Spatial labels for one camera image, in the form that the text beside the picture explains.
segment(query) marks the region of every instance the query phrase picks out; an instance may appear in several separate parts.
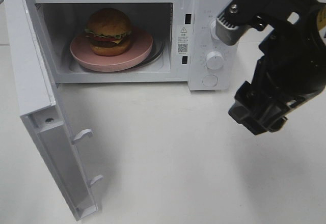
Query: white microwave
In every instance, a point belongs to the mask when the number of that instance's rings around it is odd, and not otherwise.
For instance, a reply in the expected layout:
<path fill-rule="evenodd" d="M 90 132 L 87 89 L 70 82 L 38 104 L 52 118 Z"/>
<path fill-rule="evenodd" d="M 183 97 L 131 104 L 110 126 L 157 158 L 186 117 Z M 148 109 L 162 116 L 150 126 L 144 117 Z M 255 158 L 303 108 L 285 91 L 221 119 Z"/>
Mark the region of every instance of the white microwave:
<path fill-rule="evenodd" d="M 216 17 L 230 0 L 5 0 L 20 117 L 79 220 L 98 210 L 57 87 L 61 83 L 188 82 L 190 90 L 221 90 L 229 84 L 237 45 L 215 34 Z M 89 16 L 102 8 L 126 13 L 153 37 L 149 56 L 118 72 L 78 64 L 70 43 Z"/>

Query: microwave door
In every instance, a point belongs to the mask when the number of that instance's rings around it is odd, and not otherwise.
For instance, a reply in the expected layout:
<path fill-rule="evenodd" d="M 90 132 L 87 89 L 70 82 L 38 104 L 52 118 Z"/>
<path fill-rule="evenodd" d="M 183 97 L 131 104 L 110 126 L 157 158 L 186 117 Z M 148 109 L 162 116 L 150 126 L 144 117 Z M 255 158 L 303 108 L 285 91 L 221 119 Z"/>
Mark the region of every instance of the microwave door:
<path fill-rule="evenodd" d="M 92 131 L 74 135 L 69 127 L 56 84 L 46 69 L 51 56 L 36 7 L 34 0 L 5 0 L 20 117 L 79 220 L 98 210 L 91 186 L 102 176 L 88 179 L 83 169 L 76 143 Z"/>

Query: burger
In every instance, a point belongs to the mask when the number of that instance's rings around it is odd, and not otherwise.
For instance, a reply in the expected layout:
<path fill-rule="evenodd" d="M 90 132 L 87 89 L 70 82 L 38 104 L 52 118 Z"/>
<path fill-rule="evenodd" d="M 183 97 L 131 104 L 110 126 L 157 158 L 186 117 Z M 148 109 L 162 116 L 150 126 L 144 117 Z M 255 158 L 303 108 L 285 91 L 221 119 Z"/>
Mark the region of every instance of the burger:
<path fill-rule="evenodd" d="M 106 8 L 91 15 L 85 29 L 95 54 L 114 56 L 130 46 L 131 22 L 123 12 Z"/>

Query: white table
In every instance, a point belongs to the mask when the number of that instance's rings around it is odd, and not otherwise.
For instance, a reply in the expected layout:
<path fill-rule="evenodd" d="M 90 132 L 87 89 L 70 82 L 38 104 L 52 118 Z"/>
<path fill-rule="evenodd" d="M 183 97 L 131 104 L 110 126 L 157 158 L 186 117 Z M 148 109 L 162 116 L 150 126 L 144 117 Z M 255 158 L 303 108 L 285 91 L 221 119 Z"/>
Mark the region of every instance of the white table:
<path fill-rule="evenodd" d="M 18 117 L 0 5 L 0 223 L 75 223 Z M 243 41 L 255 40 L 255 35 Z M 277 133 L 251 135 L 227 114 L 261 56 L 241 42 L 231 87 L 190 92 L 185 83 L 61 85 L 101 210 L 85 224 L 324 223 L 326 93 Z"/>

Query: pink turntable plate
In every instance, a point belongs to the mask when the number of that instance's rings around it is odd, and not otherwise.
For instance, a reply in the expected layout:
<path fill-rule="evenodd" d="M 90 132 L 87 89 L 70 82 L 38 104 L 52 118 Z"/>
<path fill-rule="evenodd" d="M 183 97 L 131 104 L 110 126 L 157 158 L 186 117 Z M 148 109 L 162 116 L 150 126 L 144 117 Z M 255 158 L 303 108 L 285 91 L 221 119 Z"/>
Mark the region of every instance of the pink turntable plate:
<path fill-rule="evenodd" d="M 90 48 L 85 33 L 75 37 L 70 51 L 75 60 L 87 69 L 100 72 L 114 72 L 131 68 L 149 55 L 153 45 L 152 36 L 146 31 L 133 27 L 129 49 L 116 56 L 100 56 Z"/>

